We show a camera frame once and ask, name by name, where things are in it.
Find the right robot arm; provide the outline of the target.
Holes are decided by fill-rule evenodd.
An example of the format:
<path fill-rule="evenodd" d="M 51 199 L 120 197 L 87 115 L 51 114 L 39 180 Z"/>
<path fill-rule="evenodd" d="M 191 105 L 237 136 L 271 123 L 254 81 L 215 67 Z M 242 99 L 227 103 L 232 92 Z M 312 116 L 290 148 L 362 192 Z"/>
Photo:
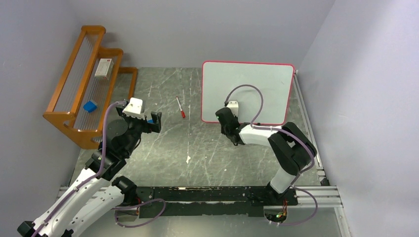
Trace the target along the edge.
<path fill-rule="evenodd" d="M 257 126 L 239 123 L 230 108 L 215 113 L 221 133 L 235 146 L 261 145 L 272 149 L 280 167 L 266 187 L 251 191 L 248 198 L 261 204 L 279 204 L 286 192 L 296 182 L 304 168 L 312 163 L 317 154 L 313 144 L 293 122 L 282 126 Z"/>

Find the red framed whiteboard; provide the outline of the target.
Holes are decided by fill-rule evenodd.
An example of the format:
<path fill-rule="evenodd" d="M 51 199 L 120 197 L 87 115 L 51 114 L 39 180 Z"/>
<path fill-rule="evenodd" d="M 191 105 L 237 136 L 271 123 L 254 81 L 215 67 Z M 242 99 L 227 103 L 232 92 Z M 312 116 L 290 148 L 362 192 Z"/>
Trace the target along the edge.
<path fill-rule="evenodd" d="M 225 101 L 239 102 L 239 122 L 282 125 L 291 99 L 292 64 L 205 61 L 202 64 L 201 120 L 217 123 Z"/>

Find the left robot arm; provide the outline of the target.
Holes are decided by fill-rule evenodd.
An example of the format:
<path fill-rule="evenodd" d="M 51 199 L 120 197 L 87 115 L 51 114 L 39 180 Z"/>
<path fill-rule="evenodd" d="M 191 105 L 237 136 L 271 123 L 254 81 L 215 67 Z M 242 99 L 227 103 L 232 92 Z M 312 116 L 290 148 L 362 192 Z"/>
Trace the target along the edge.
<path fill-rule="evenodd" d="M 43 215 L 24 221 L 17 228 L 22 237 L 79 237 L 110 210 L 139 212 L 143 205 L 137 186 L 116 175 L 141 142 L 142 133 L 161 131 L 161 112 L 151 112 L 127 101 L 111 104 L 104 117 L 102 142 L 85 164 L 76 181 Z"/>

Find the red capped whiteboard marker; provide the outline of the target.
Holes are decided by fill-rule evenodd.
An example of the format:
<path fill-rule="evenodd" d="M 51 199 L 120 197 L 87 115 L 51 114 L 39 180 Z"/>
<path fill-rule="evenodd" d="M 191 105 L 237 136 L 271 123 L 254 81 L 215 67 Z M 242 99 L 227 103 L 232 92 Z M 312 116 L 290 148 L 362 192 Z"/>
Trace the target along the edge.
<path fill-rule="evenodd" d="M 184 112 L 184 110 L 183 110 L 183 107 L 182 107 L 182 105 L 181 105 L 181 102 L 180 102 L 180 99 L 179 99 L 179 97 L 178 97 L 178 96 L 176 96 L 176 101 L 177 101 L 177 103 L 178 103 L 178 106 L 179 106 L 179 110 L 180 110 L 181 116 L 182 116 L 182 118 L 183 118 L 183 119 L 185 119 L 185 118 L 186 118 L 186 114 L 185 114 L 185 112 Z"/>

